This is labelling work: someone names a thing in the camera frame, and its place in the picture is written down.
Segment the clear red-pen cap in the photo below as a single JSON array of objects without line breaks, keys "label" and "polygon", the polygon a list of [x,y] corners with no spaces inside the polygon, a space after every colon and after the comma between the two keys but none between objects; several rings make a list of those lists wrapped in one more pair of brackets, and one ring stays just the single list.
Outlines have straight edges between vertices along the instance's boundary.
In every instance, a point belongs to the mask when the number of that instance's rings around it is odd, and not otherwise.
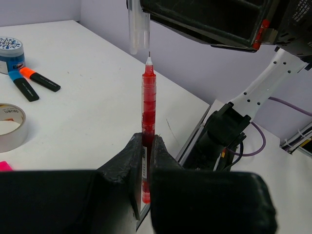
[{"label": "clear red-pen cap", "polygon": [[139,0],[127,0],[130,53],[150,47],[150,14],[143,12]]}]

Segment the clear tape roll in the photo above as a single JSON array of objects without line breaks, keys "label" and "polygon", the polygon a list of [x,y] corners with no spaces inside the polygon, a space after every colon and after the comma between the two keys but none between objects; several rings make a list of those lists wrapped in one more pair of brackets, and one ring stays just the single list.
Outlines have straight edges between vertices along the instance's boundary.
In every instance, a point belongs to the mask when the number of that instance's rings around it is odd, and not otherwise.
[{"label": "clear tape roll", "polygon": [[28,135],[26,114],[18,106],[0,104],[0,152],[11,151],[23,144]]}]

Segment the red pen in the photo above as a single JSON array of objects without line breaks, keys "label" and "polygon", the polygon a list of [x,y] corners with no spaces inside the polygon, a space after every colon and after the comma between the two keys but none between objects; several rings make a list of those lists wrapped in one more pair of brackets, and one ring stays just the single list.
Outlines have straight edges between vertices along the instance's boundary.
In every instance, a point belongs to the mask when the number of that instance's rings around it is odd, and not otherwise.
[{"label": "red pen", "polygon": [[154,66],[150,55],[146,60],[145,71],[142,75],[141,101],[142,202],[149,204],[151,202],[149,170],[156,124],[156,74],[154,73]]}]

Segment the blue-lidded round jar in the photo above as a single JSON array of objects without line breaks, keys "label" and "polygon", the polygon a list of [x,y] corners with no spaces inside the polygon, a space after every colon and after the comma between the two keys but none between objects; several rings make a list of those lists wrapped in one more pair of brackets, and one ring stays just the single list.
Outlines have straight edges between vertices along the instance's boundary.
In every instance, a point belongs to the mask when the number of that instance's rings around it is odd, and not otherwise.
[{"label": "blue-lidded round jar", "polygon": [[20,40],[11,37],[0,38],[0,72],[8,74],[25,66],[24,47]]}]

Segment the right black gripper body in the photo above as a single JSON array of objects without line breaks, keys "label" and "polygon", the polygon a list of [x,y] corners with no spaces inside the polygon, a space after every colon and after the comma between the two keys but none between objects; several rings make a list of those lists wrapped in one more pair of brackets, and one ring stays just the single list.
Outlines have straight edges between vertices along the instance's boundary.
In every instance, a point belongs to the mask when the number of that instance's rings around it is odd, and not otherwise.
[{"label": "right black gripper body", "polygon": [[312,51],[310,0],[142,0],[151,19],[214,47]]}]

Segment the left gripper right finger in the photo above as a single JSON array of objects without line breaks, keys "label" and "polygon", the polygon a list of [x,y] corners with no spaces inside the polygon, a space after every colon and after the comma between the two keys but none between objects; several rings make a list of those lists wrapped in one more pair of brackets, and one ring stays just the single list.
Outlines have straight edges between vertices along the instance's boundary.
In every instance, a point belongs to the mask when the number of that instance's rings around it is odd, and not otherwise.
[{"label": "left gripper right finger", "polygon": [[274,234],[278,229],[259,175],[184,169],[160,136],[152,144],[150,196],[156,234]]}]

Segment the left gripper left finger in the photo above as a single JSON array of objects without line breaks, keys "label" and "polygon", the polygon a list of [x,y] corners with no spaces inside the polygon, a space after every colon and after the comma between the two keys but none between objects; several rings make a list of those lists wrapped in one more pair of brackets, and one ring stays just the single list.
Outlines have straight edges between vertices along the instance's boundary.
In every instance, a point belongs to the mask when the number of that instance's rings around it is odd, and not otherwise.
[{"label": "left gripper left finger", "polygon": [[3,234],[134,234],[141,207],[141,134],[96,170],[2,172]]}]

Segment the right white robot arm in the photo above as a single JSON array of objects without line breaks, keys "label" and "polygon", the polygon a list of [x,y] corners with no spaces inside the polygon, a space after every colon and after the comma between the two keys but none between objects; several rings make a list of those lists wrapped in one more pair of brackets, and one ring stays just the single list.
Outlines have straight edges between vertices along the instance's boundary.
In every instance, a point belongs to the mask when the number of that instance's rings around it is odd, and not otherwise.
[{"label": "right white robot arm", "polygon": [[312,3],[309,0],[142,0],[152,20],[215,48],[254,53],[274,45],[268,67],[240,95],[213,112],[186,169],[228,171],[244,130],[282,81],[312,67]]}]

